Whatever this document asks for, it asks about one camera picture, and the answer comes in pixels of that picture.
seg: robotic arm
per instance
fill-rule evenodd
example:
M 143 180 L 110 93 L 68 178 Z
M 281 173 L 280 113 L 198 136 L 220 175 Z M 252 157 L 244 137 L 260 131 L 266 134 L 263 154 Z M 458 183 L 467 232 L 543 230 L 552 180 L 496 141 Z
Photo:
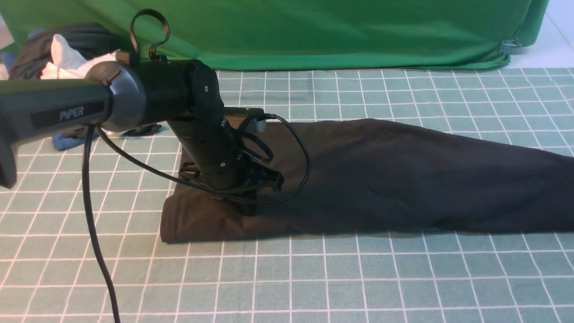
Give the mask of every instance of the robotic arm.
M 243 115 L 245 122 L 234 129 L 225 118 L 229 114 Z M 280 172 L 261 164 L 273 154 L 253 134 L 272 117 L 262 109 L 224 107 L 217 74 L 198 60 L 106 61 L 84 80 L 5 81 L 0 86 L 0 185 L 11 189 L 16 184 L 15 156 L 23 144 L 86 125 L 125 132 L 167 121 L 194 160 L 182 168 L 182 177 L 223 193 L 250 193 L 253 199 L 257 189 L 280 191 L 283 183 Z M 248 149 L 244 139 L 267 157 Z

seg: black robotic arm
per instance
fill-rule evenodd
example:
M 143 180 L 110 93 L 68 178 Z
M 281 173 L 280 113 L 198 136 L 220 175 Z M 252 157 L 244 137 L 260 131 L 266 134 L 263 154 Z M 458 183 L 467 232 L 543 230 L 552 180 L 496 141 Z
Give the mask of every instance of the black robotic arm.
M 151 47 L 151 60 L 140 61 L 133 35 L 133 23 L 142 15 L 162 21 L 166 40 Z M 283 203 L 304 187 L 310 157 L 295 130 L 285 119 L 262 109 L 224 107 L 214 70 L 198 60 L 167 61 L 156 55 L 158 45 L 169 38 L 165 18 L 154 10 L 143 10 L 132 20 L 131 38 L 136 53 L 117 52 L 117 61 L 93 66 L 80 80 L 0 81 L 0 186 L 14 188 L 17 183 L 18 148 L 45 137 L 87 127 L 82 166 L 82 188 L 92 247 L 110 293 L 114 322 L 119 309 L 111 276 L 99 248 L 91 206 L 89 155 L 94 131 L 114 151 L 134 164 L 161 177 L 225 198 L 253 213 L 257 205 Z M 226 115 L 243 116 L 233 128 Z M 284 182 L 279 171 L 263 164 L 273 153 L 255 134 L 265 130 L 268 119 L 285 124 L 302 148 L 307 170 L 290 196 L 276 201 L 259 201 L 257 192 L 268 187 L 281 191 Z M 180 176 L 164 174 L 143 164 L 117 147 L 102 130 L 125 132 L 140 126 L 166 121 L 193 163 L 180 169 Z M 251 141 L 264 153 L 259 155 L 246 145 Z

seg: cable clip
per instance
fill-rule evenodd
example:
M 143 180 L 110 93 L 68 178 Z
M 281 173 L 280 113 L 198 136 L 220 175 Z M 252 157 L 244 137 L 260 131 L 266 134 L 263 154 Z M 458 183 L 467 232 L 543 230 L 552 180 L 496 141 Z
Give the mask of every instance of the cable clip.
M 503 40 L 501 44 L 500 51 L 498 52 L 499 55 L 514 55 L 518 54 L 522 49 L 522 45 L 518 38 L 512 40 Z

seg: piper logo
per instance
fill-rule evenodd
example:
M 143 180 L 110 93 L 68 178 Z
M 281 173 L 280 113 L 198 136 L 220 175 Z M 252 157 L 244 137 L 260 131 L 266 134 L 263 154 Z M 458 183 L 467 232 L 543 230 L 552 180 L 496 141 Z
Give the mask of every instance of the piper logo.
M 68 121 L 76 119 L 84 115 L 84 107 L 75 107 L 73 109 L 64 110 L 60 112 L 60 121 Z

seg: black cloth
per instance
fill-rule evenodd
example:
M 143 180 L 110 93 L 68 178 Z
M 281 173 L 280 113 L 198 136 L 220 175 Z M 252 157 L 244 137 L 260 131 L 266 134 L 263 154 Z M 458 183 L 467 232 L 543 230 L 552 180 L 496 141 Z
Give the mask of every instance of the black cloth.
M 117 49 L 117 39 L 96 22 L 70 24 L 41 32 L 27 40 L 16 58 L 9 79 L 39 79 L 42 70 L 52 61 L 52 39 L 55 34 L 62 35 L 68 45 L 91 60 Z
M 137 127 L 135 129 L 132 129 L 132 130 L 124 133 L 123 135 L 126 137 L 152 136 L 152 135 L 158 133 L 160 130 L 161 130 L 160 124 L 153 124 L 153 125 Z
M 260 206 L 255 216 L 231 202 L 178 184 L 165 203 L 165 243 L 240 240 L 293 233 L 456 230 L 526 233 L 574 230 L 574 158 L 391 121 L 295 123 L 312 159 L 297 197 Z M 289 195 L 305 161 L 286 127 L 259 137 Z M 182 163 L 189 162 L 182 152 Z M 260 198 L 277 199 L 274 193 Z

